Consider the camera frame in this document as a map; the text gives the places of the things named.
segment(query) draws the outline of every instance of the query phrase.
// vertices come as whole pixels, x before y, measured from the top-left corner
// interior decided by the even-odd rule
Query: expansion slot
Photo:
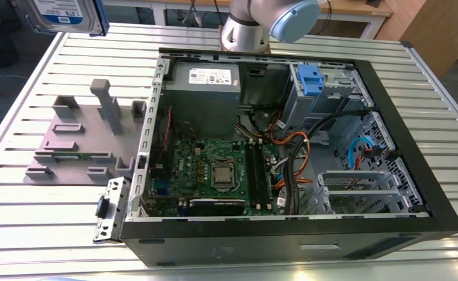
[[[244,157],[246,157],[246,178],[248,182],[248,192],[250,192],[250,205],[255,207],[259,203],[258,201],[258,184],[256,184],[256,176],[255,176],[255,169],[254,169],[254,145],[247,143],[246,150],[244,150]]]
[[[258,183],[258,201],[259,207],[271,209],[268,200],[268,189],[266,180],[266,162],[263,158],[262,145],[254,145],[254,163],[255,163],[255,177]]]

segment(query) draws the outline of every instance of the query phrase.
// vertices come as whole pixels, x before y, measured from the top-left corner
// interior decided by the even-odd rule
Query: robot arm
[[[320,0],[232,0],[222,30],[228,51],[262,53],[268,35],[291,43],[311,30],[319,17]]]

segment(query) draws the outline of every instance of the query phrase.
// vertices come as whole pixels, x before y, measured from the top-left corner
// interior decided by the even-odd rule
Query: white desk
[[[413,49],[398,42],[323,36],[308,36],[299,43],[271,42],[272,52],[372,62],[458,213],[458,107]],[[56,95],[73,95],[79,104],[97,104],[89,84],[104,78],[120,104],[148,100],[159,47],[218,50],[218,31],[113,24],[107,37],[56,36],[0,124],[0,277],[458,280],[458,235],[422,242],[375,261],[162,269],[145,268],[120,244],[92,244],[95,207],[104,187],[24,184],[25,167],[55,116]]]
[[[166,25],[166,10],[167,9],[180,9],[188,10],[191,5],[182,3],[170,3],[170,2],[156,2],[156,1],[144,1],[144,0],[104,0],[104,4],[109,6],[131,6],[131,7],[143,7],[151,8],[154,12],[154,20],[156,25]],[[215,12],[216,8],[214,5],[196,5],[198,11]],[[228,13],[228,6],[219,5],[220,12]],[[374,39],[376,33],[386,21],[386,17],[390,16],[390,13],[384,12],[372,12],[366,15],[350,15],[344,13],[334,13],[331,15],[331,20],[347,21],[347,22],[364,22],[367,26],[360,35],[360,39]],[[322,13],[319,16],[320,19],[327,18],[327,14]]]

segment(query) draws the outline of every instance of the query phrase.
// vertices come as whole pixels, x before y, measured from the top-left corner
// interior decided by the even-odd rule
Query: power supply label
[[[192,68],[190,70],[190,84],[231,85],[231,70]]]
[[[33,0],[40,14],[55,23],[76,25],[83,21],[79,0]]]

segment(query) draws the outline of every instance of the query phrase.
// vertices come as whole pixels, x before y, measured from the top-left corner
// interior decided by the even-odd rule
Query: cpu socket
[[[212,188],[228,192],[235,187],[235,164],[230,160],[212,162]]]

